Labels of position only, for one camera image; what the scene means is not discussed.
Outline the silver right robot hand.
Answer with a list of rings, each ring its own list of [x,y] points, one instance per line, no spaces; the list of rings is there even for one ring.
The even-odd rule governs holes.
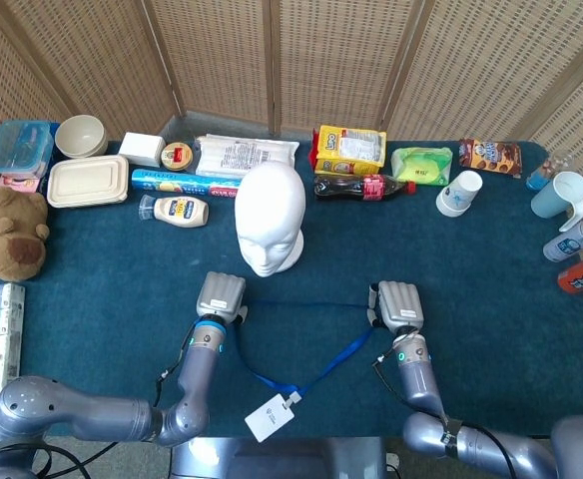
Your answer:
[[[421,330],[424,324],[417,287],[412,283],[382,280],[369,287],[367,321],[386,328],[393,336]]]

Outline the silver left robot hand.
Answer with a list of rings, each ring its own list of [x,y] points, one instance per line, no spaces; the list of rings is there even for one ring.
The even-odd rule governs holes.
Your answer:
[[[243,304],[246,280],[242,277],[209,271],[197,299],[199,321],[211,320],[224,325],[247,319],[248,307]]]

